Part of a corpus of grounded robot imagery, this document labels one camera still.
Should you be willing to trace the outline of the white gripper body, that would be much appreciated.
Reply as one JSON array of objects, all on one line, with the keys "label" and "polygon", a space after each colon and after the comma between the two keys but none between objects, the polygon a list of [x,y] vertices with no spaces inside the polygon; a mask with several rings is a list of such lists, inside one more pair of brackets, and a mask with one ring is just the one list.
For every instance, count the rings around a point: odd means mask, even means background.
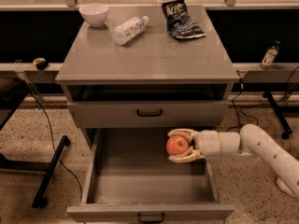
[{"label": "white gripper body", "polygon": [[216,131],[201,131],[194,138],[195,152],[199,158],[219,157],[221,154],[220,136]]}]

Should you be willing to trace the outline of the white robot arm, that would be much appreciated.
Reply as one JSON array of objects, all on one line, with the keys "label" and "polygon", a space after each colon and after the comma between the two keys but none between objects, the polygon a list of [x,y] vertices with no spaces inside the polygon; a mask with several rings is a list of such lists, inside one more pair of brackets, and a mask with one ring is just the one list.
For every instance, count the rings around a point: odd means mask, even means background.
[{"label": "white robot arm", "polygon": [[262,159],[277,175],[278,187],[299,199],[299,161],[257,125],[247,124],[239,133],[174,129],[168,137],[167,143],[185,146],[178,151],[173,151],[171,147],[167,149],[171,162],[188,163],[220,156],[235,161]]}]

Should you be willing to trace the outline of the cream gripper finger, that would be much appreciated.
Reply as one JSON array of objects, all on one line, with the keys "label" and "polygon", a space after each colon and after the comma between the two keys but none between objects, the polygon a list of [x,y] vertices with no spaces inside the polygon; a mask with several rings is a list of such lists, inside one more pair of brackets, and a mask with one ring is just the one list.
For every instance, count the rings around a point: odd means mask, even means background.
[{"label": "cream gripper finger", "polygon": [[180,135],[180,136],[183,136],[187,141],[188,143],[190,144],[196,137],[197,135],[197,131],[193,130],[193,129],[174,129],[174,130],[171,130],[167,136],[168,137],[172,137],[172,136],[175,136],[175,135]]},{"label": "cream gripper finger", "polygon": [[173,163],[189,163],[203,158],[201,152],[193,147],[189,147],[184,153],[171,155],[169,160]]}]

